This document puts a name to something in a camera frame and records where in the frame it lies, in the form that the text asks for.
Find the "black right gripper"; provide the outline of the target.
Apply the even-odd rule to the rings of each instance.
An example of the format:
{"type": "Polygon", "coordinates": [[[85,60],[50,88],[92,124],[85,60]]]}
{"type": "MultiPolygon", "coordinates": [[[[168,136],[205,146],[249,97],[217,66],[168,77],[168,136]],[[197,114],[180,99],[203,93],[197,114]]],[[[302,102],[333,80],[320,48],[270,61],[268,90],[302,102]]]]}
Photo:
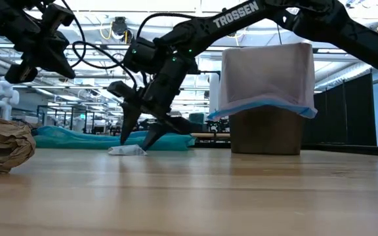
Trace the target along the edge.
{"type": "MultiPolygon", "coordinates": [[[[142,96],[142,112],[152,115],[158,122],[150,125],[142,144],[144,151],[147,151],[167,133],[190,134],[192,132],[193,123],[189,120],[168,115],[170,106],[175,96],[180,93],[180,86],[192,66],[193,59],[185,56],[170,56],[148,85],[142,96]]],[[[120,143],[124,145],[138,122],[141,110],[127,102],[122,103],[121,107],[123,108],[123,124],[120,143]]]]}

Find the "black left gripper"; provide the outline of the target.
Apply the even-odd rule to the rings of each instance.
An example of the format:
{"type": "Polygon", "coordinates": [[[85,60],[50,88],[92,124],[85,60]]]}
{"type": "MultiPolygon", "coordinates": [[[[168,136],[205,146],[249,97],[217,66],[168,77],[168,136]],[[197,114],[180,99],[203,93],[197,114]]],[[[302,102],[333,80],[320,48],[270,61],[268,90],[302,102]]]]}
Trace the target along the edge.
{"type": "Polygon", "coordinates": [[[32,82],[38,74],[35,67],[73,79],[75,72],[64,54],[69,44],[70,42],[60,31],[44,36],[21,55],[24,62],[10,66],[5,74],[5,80],[11,84],[32,82]]]}

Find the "white paper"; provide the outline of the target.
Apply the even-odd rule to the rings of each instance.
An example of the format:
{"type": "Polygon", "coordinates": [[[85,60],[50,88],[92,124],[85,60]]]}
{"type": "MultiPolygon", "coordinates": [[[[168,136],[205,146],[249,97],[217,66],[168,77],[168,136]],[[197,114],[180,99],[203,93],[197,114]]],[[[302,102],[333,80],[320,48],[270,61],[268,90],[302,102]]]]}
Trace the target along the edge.
{"type": "Polygon", "coordinates": [[[128,156],[146,156],[147,153],[137,144],[110,147],[108,149],[109,155],[128,155],[128,156]]]}

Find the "teal trash bag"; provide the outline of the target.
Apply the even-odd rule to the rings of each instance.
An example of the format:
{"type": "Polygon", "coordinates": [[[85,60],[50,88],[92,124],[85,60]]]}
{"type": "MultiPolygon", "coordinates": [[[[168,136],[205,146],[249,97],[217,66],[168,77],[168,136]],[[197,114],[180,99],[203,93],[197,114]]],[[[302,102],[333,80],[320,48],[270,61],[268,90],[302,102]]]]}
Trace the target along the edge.
{"type": "MultiPolygon", "coordinates": [[[[83,134],[55,126],[39,127],[33,137],[37,148],[49,149],[102,149],[120,146],[121,136],[83,134]]],[[[156,141],[149,151],[186,151],[195,144],[191,135],[168,133],[156,141]]]]}

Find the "large brown paper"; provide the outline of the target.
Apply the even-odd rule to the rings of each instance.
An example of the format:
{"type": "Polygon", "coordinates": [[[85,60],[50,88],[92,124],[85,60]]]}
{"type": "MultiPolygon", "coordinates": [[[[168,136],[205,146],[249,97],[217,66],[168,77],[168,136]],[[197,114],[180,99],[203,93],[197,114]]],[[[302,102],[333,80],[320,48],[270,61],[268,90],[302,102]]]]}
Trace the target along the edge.
{"type": "Polygon", "coordinates": [[[25,163],[35,149],[36,142],[29,126],[0,118],[0,173],[9,173],[25,163]]]}

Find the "translucent grey trash bin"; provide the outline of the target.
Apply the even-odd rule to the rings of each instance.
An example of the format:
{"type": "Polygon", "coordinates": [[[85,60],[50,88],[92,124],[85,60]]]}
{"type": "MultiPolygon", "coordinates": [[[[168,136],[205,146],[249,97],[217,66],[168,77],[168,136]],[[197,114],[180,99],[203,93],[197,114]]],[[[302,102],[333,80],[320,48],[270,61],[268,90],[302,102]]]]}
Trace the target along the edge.
{"type": "Polygon", "coordinates": [[[305,118],[287,109],[261,106],[229,116],[233,153],[298,155],[305,118]]]}

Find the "pale pink trash bag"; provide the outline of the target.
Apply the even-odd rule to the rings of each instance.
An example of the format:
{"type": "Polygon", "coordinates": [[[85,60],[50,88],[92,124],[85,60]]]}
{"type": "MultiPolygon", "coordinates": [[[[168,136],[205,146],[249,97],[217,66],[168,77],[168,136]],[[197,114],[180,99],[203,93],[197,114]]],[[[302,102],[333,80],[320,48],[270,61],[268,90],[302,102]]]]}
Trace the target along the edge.
{"type": "Polygon", "coordinates": [[[314,54],[312,45],[294,43],[231,48],[222,52],[219,108],[209,120],[219,120],[261,106],[286,109],[315,118],[314,54]]]}

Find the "wooden background table top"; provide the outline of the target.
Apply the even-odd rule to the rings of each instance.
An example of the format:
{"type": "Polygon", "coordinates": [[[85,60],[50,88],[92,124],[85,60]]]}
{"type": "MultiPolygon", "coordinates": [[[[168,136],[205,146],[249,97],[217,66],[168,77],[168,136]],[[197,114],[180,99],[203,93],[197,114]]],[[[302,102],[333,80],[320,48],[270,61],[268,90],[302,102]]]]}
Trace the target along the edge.
{"type": "Polygon", "coordinates": [[[198,132],[191,133],[196,138],[229,138],[230,133],[213,133],[213,132],[198,132]]]}

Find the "black partition wall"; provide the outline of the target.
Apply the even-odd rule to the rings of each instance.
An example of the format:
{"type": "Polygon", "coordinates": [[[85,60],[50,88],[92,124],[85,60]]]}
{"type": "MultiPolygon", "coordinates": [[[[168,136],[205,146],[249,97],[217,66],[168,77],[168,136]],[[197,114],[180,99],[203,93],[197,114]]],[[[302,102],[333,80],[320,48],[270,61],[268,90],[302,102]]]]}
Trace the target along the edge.
{"type": "Polygon", "coordinates": [[[304,123],[303,144],[377,145],[372,74],[315,94],[314,105],[318,112],[304,123]]]}

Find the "black metal rig frame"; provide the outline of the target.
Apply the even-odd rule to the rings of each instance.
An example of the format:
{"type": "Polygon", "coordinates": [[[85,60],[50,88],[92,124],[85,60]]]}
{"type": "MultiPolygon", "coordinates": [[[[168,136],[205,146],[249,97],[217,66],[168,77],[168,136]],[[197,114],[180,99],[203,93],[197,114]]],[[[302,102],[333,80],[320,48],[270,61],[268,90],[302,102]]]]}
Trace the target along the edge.
{"type": "MultiPolygon", "coordinates": [[[[218,148],[229,149],[230,143],[216,143],[216,142],[196,142],[192,148],[218,148]]],[[[302,150],[313,151],[328,151],[338,153],[354,153],[361,155],[375,155],[378,156],[377,146],[352,146],[352,145],[337,145],[337,144],[304,144],[301,146],[302,150]]]]}

